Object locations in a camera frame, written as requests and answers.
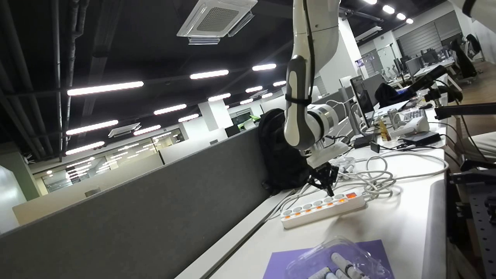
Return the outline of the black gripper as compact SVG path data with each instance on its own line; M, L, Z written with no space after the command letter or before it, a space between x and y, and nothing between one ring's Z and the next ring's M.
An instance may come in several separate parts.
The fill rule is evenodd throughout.
M337 167L329 163L323 163L322 166L312 169L308 177L308 183L317 189L326 192L328 197L333 197L333 184L337 177Z

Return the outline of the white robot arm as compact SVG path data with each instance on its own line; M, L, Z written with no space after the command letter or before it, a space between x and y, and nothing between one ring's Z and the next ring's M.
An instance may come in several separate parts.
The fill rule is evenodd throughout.
M312 90L323 65L337 48L340 0L292 0L292 50L286 64L284 141L297 149L311 167L308 183L333 195L336 157L323 141L337 124L336 110L314 104Z

